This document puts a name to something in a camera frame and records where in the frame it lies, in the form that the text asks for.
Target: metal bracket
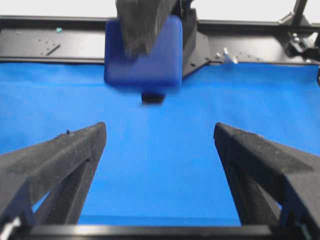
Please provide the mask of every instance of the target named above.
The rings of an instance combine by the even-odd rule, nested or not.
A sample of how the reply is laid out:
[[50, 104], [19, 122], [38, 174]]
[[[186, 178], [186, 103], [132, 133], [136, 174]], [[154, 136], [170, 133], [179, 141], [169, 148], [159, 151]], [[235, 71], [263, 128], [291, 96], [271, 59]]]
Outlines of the metal bracket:
[[304, 16], [304, 11], [308, 0], [296, 0], [293, 11], [278, 21], [281, 25], [310, 26]]
[[161, 105], [165, 97], [163, 94], [143, 93], [141, 94], [142, 105]]
[[223, 63], [224, 64], [238, 64], [238, 60], [235, 56], [231, 56], [228, 49], [223, 49]]
[[320, 48], [317, 46], [317, 41], [313, 43], [309, 39], [309, 35], [297, 33], [290, 34], [290, 41], [286, 49], [288, 56], [302, 56], [307, 63], [320, 62]]
[[188, 76], [211, 61], [209, 39], [206, 35], [197, 32], [195, 49], [183, 68], [183, 77]]

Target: blue cube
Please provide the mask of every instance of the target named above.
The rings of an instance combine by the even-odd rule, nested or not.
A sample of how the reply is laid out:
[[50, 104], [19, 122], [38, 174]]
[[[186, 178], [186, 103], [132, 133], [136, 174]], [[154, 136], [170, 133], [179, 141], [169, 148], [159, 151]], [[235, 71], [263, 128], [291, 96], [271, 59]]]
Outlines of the blue cube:
[[165, 94], [182, 84], [183, 29], [169, 16], [149, 55], [130, 59], [125, 54], [119, 20], [105, 25], [104, 81], [123, 91]]

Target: blue cloth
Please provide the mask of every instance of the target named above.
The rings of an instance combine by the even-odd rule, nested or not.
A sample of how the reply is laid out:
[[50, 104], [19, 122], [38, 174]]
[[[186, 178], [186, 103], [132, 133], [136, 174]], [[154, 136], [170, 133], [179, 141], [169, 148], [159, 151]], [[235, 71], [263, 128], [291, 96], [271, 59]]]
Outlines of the blue cloth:
[[104, 80], [121, 91], [176, 92], [182, 84], [182, 23], [177, 16], [166, 20], [149, 55], [126, 57], [119, 20], [105, 24]]
[[98, 65], [0, 64], [0, 154], [107, 124], [81, 224], [238, 225], [214, 146], [223, 122], [320, 155], [316, 66], [206, 66], [161, 106], [104, 83]]

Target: black metal frame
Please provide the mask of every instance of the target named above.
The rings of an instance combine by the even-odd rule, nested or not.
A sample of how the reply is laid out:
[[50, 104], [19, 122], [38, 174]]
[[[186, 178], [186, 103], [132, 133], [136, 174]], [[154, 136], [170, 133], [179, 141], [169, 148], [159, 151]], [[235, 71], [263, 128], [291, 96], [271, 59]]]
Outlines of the black metal frame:
[[[297, 0], [294, 13], [280, 22], [198, 21], [198, 30], [208, 37], [210, 61], [223, 62], [220, 56], [228, 48], [239, 62], [318, 64], [306, 55], [287, 54], [295, 35], [306, 38], [320, 30], [320, 24], [305, 19], [306, 3]], [[103, 56], [81, 55], [79, 46], [92, 52], [95, 41], [104, 38], [105, 21], [2, 16], [0, 61], [103, 64]], [[261, 39], [269, 41], [261, 49], [276, 51], [278, 58], [251, 51]], [[320, 36], [313, 48], [319, 45]], [[224, 124], [216, 126], [214, 139], [242, 227], [61, 226], [76, 224], [80, 216], [106, 144], [106, 128], [99, 123], [0, 156], [0, 230], [20, 217], [22, 226], [11, 239], [319, 239], [318, 157]], [[33, 214], [31, 205], [49, 191]]]
[[[296, 13], [281, 23], [199, 20], [198, 31], [208, 37], [210, 45], [206, 63], [222, 63], [219, 55], [228, 48], [240, 63], [319, 64], [287, 51], [291, 34], [302, 40], [320, 31], [320, 23], [309, 24], [303, 16], [306, 2], [297, 0]], [[103, 64], [108, 19], [1, 16], [0, 62]]]

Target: small black object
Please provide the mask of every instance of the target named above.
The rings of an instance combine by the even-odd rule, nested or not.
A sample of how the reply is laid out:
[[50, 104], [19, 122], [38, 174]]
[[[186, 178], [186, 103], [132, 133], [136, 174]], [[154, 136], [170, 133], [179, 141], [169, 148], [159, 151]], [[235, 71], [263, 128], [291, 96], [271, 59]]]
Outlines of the small black object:
[[[76, 224], [106, 145], [98, 123], [0, 156], [0, 229], [20, 217], [23, 225]], [[31, 206], [48, 192], [33, 215]]]
[[242, 224], [300, 225], [319, 239], [320, 157], [222, 123], [214, 141]]
[[163, 94], [143, 93], [141, 100], [143, 105], [162, 104], [165, 97]]

